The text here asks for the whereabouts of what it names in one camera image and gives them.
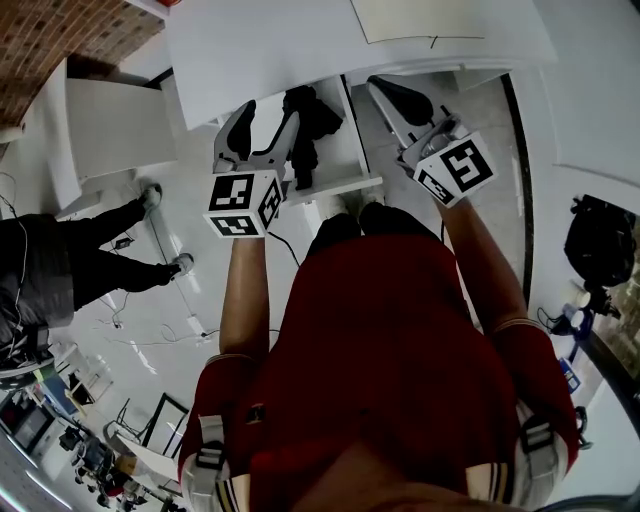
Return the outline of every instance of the standing person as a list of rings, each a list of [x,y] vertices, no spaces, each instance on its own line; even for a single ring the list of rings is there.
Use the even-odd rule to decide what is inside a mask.
[[[334,211],[271,352],[265,242],[234,241],[221,355],[200,376],[180,453],[193,510],[544,503],[577,456],[567,383],[471,204],[440,212],[455,257],[380,200],[359,219]]]
[[[25,329],[68,325],[75,311],[113,290],[143,292],[191,270],[189,254],[149,265],[100,250],[161,199],[160,186],[151,185],[138,199],[94,219],[57,222],[31,214],[0,222],[0,363]]]

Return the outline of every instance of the black bag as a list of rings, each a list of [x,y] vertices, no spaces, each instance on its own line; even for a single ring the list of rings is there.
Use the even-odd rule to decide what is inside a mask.
[[[595,197],[575,199],[575,218],[564,252],[590,285],[616,286],[631,278],[636,241],[636,216]]]

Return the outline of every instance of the desk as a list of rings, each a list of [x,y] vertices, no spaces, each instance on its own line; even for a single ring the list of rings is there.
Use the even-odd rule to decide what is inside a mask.
[[[25,137],[44,151],[63,214],[130,181],[132,168],[176,159],[161,91],[69,79],[66,59],[29,107],[25,125]]]
[[[435,44],[425,37],[368,44],[351,0],[181,2],[166,24],[187,128],[250,99],[355,70],[513,69],[555,60],[532,0],[471,1],[486,4],[486,38]]]

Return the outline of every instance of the sneaker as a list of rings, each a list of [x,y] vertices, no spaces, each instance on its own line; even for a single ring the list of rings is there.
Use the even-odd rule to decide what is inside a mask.
[[[162,201],[162,187],[157,183],[149,185],[144,189],[144,192],[142,192],[140,199],[143,201],[142,207],[145,213],[152,212],[160,206],[160,201]]]
[[[193,256],[191,256],[191,254],[183,252],[180,256],[174,258],[173,261],[169,263],[169,265],[177,265],[180,268],[180,270],[178,270],[178,272],[176,272],[173,277],[185,276],[189,272],[191,272],[191,269],[193,268]]]
[[[360,190],[360,197],[361,202],[360,208],[358,210],[358,217],[360,217],[360,214],[362,213],[362,210],[364,210],[364,207],[370,203],[380,203],[382,206],[385,205],[384,189],[382,188],[382,185],[363,188],[362,190]]]
[[[349,213],[347,203],[339,195],[319,197],[316,199],[316,203],[322,220],[328,220],[341,213]]]

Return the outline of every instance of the white wall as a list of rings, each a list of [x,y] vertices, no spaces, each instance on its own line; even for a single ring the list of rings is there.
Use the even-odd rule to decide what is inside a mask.
[[[558,163],[640,185],[640,13],[630,0],[536,0],[559,63],[543,79]]]
[[[144,85],[171,67],[166,32],[163,30],[149,39],[138,50],[124,59],[109,80]]]
[[[551,496],[556,502],[588,494],[631,494],[640,475],[638,436],[611,388],[604,384],[588,411],[586,438],[595,444],[580,453],[575,466]],[[615,456],[615,471],[612,457]]]
[[[76,502],[73,495],[58,491],[40,470],[34,468],[20,453],[9,443],[6,437],[0,434],[0,487],[8,492],[24,510],[40,512],[67,512],[57,500],[49,496],[36,485],[26,474],[30,471],[42,483],[53,490],[63,500],[73,506],[75,512],[86,512],[87,509]],[[13,511],[6,506],[0,498],[0,509]]]
[[[640,214],[640,14],[628,0],[536,5],[559,62],[511,73],[534,197],[533,317],[540,306],[557,315],[570,279],[580,281],[563,251],[574,197],[590,194]],[[553,500],[638,485],[640,440],[608,387],[591,405],[587,438],[594,447],[581,452]]]

